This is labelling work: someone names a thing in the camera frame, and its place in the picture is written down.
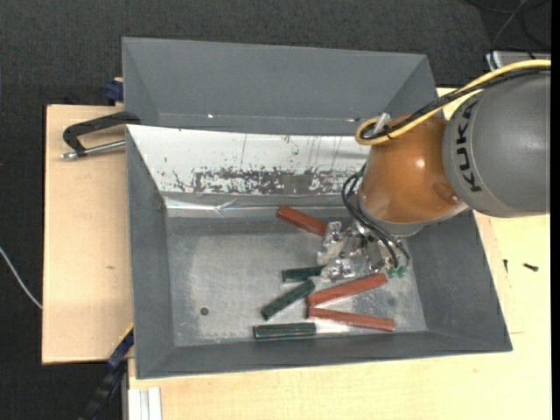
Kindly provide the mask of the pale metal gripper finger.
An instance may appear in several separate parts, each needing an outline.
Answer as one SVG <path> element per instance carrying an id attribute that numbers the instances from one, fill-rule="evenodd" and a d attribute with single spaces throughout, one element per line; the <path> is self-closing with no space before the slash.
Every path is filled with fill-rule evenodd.
<path id="1" fill-rule="evenodd" d="M 346 234 L 340 221 L 329 222 L 323 235 L 321 250 L 316 254 L 316 263 L 329 263 L 340 256 Z"/>
<path id="2" fill-rule="evenodd" d="M 329 281 L 339 281 L 355 277 L 353 262 L 346 258 L 335 258 L 327 262 L 322 269 L 322 278 Z"/>

